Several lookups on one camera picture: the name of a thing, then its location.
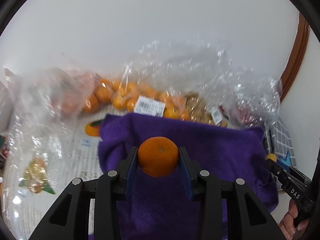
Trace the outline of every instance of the silver screw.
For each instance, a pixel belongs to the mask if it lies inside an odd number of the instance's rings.
[[[79,179],[79,178],[75,178],[72,180],[73,185],[78,185],[78,184],[80,184],[80,182],[81,182],[81,179]]]
[[[109,177],[114,177],[114,176],[116,176],[118,174],[118,172],[116,172],[116,171],[109,171],[108,172],[108,176]]]
[[[206,171],[206,170],[200,171],[200,175],[203,176],[203,177],[208,177],[209,174],[210,174],[209,171]]]
[[[239,185],[243,185],[244,184],[244,179],[238,178],[236,179],[236,183]]]

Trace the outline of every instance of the triangular cutout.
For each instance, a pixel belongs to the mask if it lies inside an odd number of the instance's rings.
[[[68,194],[64,200],[61,202],[61,204],[57,207],[55,212],[50,218],[51,224],[56,224],[60,226],[65,226],[68,219],[68,213],[70,208],[72,195]]]
[[[264,217],[264,215],[248,193],[244,195],[244,199],[247,205],[250,225],[256,226],[265,224],[267,222],[267,219]]]

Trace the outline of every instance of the purple cloth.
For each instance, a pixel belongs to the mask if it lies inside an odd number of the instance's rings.
[[[140,114],[107,115],[101,124],[98,155],[103,172],[116,167],[132,146],[150,137],[164,136],[184,146],[191,159],[220,179],[243,178],[272,211],[278,204],[276,185],[264,168],[265,150],[260,128],[231,130]],[[123,240],[195,239],[200,205],[184,191],[179,168],[162,178],[152,178],[139,168],[132,194],[117,202]],[[227,238],[227,212],[222,207]]]

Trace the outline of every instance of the fingernail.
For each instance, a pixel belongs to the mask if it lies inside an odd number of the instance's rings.
[[[299,225],[298,225],[298,230],[303,230],[307,227],[307,223],[306,222],[301,222]]]

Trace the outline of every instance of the finger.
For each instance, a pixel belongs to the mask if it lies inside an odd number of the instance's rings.
[[[310,221],[310,218],[301,221],[300,224],[298,225],[298,230],[301,231],[306,229],[309,224],[309,221]]]
[[[281,222],[279,223],[279,227],[280,227],[282,233],[284,234],[285,238],[286,238],[287,240],[292,240],[292,236],[288,233],[288,231],[287,231],[287,230],[285,229],[285,227],[284,227],[284,222],[283,222],[283,220],[281,220]]]
[[[283,217],[283,222],[287,232],[293,236],[294,233],[296,232],[296,228],[294,227],[294,224],[293,224],[293,217],[289,213],[287,213]]]
[[[298,208],[293,199],[290,199],[290,202],[289,202],[289,214],[293,218],[296,218],[298,216]]]

